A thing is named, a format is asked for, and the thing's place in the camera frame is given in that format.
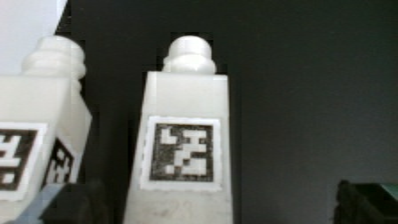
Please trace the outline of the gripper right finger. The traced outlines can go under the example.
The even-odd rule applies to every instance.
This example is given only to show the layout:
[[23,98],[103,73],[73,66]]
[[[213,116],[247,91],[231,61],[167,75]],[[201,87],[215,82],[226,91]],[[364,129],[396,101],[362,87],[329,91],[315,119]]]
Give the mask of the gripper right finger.
[[336,224],[398,224],[398,184],[338,185]]

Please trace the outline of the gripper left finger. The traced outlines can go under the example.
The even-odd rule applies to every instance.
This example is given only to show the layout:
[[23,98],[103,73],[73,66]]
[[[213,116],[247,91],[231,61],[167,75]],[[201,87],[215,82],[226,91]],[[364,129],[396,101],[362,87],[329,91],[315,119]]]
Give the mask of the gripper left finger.
[[103,184],[48,184],[20,215],[20,224],[110,224]]

